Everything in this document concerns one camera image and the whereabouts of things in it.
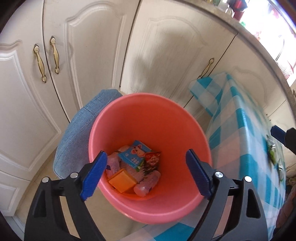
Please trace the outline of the green white wrapper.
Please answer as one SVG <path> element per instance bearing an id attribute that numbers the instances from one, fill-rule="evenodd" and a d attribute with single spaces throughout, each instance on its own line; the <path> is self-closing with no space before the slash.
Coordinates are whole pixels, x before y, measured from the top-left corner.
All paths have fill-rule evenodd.
<path id="1" fill-rule="evenodd" d="M 271 136 L 267 135 L 266 136 L 266 143 L 267 143 L 268 158 L 274 165 L 276 165 L 278 163 L 278 161 L 277 161 L 275 142 L 273 141 Z"/>

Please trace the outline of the pink plastic trash bucket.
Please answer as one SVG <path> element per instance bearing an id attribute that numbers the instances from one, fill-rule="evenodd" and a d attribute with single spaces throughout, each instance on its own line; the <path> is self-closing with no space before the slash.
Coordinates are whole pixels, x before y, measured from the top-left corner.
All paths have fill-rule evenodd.
<path id="1" fill-rule="evenodd" d="M 175 102 L 154 94 L 128 94 L 113 100 L 93 123 L 90 161 L 104 151 L 121 162 L 117 179 L 103 174 L 99 189 L 127 217 L 146 224 L 179 220 L 202 196 L 186 164 L 186 152 L 212 163 L 205 133 Z"/>

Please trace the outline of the orange box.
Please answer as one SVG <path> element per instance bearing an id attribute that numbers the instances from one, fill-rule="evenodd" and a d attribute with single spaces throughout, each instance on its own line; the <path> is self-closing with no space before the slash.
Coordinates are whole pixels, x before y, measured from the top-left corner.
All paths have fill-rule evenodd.
<path id="1" fill-rule="evenodd" d="M 133 188 L 137 184 L 137 180 L 126 169 L 121 169 L 108 179 L 108 183 L 119 193 L 124 193 Z"/>

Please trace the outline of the blue denim stool cushion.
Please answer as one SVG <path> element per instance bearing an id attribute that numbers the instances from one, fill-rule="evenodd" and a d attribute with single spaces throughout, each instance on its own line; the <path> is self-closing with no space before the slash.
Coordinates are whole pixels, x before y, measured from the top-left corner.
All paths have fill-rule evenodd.
<path id="1" fill-rule="evenodd" d="M 108 104 L 120 97 L 122 94 L 116 89 L 102 90 L 75 114 L 56 150 L 53 171 L 58 178 L 79 172 L 89 163 L 88 143 L 93 123 Z"/>

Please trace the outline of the blue white checkered tablecloth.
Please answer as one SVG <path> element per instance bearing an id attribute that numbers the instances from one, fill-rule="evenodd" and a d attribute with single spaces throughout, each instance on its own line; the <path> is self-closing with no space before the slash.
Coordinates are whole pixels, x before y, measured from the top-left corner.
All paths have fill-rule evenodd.
<path id="1" fill-rule="evenodd" d="M 257 189 L 272 238 L 285 201 L 282 145 L 273 140 L 276 164 L 268 158 L 271 123 L 251 94 L 230 74 L 222 72 L 192 81 L 189 90 L 211 116 L 206 137 L 213 167 L 228 178 L 250 176 Z"/>

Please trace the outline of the blue mouse cartoon box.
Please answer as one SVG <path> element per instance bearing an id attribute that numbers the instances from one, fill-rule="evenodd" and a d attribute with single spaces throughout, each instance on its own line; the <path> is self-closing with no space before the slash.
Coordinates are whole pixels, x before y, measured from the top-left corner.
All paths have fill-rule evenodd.
<path id="1" fill-rule="evenodd" d="M 151 151 L 152 150 L 144 143 L 135 140 L 127 150 L 119 153 L 118 156 L 122 161 L 139 172 L 144 163 L 146 153 Z"/>

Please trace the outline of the red patterned wrapper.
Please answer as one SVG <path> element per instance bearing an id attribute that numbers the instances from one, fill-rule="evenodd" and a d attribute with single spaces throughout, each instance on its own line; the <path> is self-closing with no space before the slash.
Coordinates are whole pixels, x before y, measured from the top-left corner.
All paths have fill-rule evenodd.
<path id="1" fill-rule="evenodd" d="M 148 152 L 144 157 L 144 175 L 152 173 L 159 167 L 161 152 Z"/>

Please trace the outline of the pink plastic bottle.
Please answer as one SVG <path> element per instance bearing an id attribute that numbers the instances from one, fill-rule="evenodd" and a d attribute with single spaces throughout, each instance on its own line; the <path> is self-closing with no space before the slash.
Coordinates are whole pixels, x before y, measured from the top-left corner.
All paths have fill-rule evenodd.
<path id="1" fill-rule="evenodd" d="M 154 170 L 144 177 L 144 179 L 134 186 L 133 190 L 137 196 L 145 197 L 157 185 L 161 174 Z"/>

